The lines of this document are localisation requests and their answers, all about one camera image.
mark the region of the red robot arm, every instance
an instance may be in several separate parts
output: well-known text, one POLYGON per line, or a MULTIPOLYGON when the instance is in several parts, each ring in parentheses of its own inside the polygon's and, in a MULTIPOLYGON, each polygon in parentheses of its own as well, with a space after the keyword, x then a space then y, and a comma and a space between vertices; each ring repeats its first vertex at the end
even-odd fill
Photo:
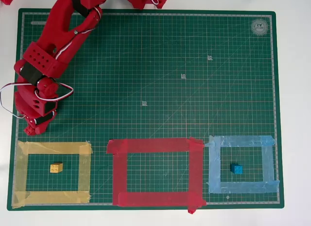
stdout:
MULTIPOLYGON (((25 118, 28 126, 27 135, 39 135, 46 131, 48 124, 56 117, 57 103, 73 93, 73 88, 58 83, 69 62, 75 56, 90 32, 102 18, 100 4, 106 0, 57 0, 42 35, 37 42, 32 42, 23 55, 23 59, 14 65, 18 74, 14 93, 17 111, 25 118), (77 11, 85 20, 78 27, 69 30, 70 18, 77 11), (70 92, 58 96, 59 85, 69 88, 70 92)), ((159 8, 165 0, 129 0, 134 7, 142 9, 152 1, 159 8)))

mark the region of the blue tape strip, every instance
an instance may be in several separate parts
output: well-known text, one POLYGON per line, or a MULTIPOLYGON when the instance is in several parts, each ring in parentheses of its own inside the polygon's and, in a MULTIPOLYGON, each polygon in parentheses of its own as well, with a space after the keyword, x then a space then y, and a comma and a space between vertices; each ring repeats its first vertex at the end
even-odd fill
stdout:
POLYGON ((275 193, 280 181, 222 182, 221 193, 275 193))
POLYGON ((274 167, 273 167, 272 146, 262 147, 261 152, 262 152, 262 177, 263 177, 263 181, 273 181, 274 180, 274 167))
POLYGON ((220 137, 209 137, 208 192, 221 193, 220 188, 220 137))
POLYGON ((221 138, 221 147, 262 147, 273 146, 275 140, 272 136, 217 136, 221 138))

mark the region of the masking tape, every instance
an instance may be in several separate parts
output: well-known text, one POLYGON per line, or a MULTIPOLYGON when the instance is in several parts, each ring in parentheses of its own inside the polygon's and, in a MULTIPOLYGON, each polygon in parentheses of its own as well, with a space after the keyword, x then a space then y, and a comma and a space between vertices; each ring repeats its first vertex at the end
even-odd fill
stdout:
POLYGON ((88 203, 88 191, 17 191, 14 192, 18 202, 13 203, 13 208, 20 208, 26 204, 70 204, 88 203))
POLYGON ((88 142, 21 142, 18 141, 25 155, 28 154, 91 154, 91 144, 88 142))
POLYGON ((88 203, 90 200, 91 144, 88 142, 17 143, 13 208, 26 204, 88 203), (29 154, 79 154, 78 191, 26 191, 29 154))

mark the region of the red tape square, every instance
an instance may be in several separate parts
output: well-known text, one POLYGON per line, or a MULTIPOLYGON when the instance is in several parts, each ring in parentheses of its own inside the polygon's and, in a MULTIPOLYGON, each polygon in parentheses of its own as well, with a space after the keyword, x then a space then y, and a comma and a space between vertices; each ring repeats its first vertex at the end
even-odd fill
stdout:
POLYGON ((120 207, 188 207, 193 214, 205 206, 203 187, 202 140, 184 139, 113 139, 107 145, 107 153, 113 154, 113 200, 120 207), (127 154, 157 152, 190 152, 188 192, 128 192, 127 154))

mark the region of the cutting mat border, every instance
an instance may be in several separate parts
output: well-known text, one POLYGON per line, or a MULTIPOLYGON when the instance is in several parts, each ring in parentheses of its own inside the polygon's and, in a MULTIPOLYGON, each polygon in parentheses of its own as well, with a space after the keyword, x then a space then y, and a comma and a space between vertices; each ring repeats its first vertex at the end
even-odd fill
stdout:
MULTIPOLYGON (((23 14, 24 13, 49 13, 50 9, 30 9, 30 8, 21 8, 18 11, 18 28, 17 28, 17 51, 16 51, 16 60, 19 60, 21 54, 21 35, 22 35, 22 23, 23 23, 23 14)), ((268 208, 283 208, 284 207, 284 185, 283 185, 283 170, 282 170, 282 149, 281 149, 281 123, 280 123, 280 107, 279 107, 279 85, 278 85, 278 63, 277 63, 277 44, 276 44, 276 14, 272 11, 193 11, 193 10, 119 10, 119 9, 109 9, 104 10, 104 13, 128 13, 128 14, 191 14, 191 15, 237 15, 249 17, 254 16, 263 16, 270 17, 272 19, 272 38, 273 38, 273 56, 274 56, 274 81, 275 81, 275 107, 276 107, 276 134, 277 134, 277 168, 278 168, 278 179, 280 180, 279 184, 279 203, 216 203, 209 204, 203 209, 268 209, 268 208)), ((17 129, 17 119, 12 117, 12 131, 17 129)), ((113 206, 110 203, 101 203, 99 204, 88 204, 87 206, 81 205, 61 205, 61 206, 51 206, 51 205, 38 205, 38 206, 25 206, 18 209, 12 209, 12 192, 13 192, 13 178, 14 178, 14 161, 15 161, 15 144, 16 144, 16 133, 11 135, 11 154, 10 154, 10 171, 9 171, 9 184, 8 184, 8 199, 7 199, 7 209, 8 210, 113 210, 113 209, 186 209, 186 207, 172 207, 172 208, 120 208, 118 206, 113 206)))

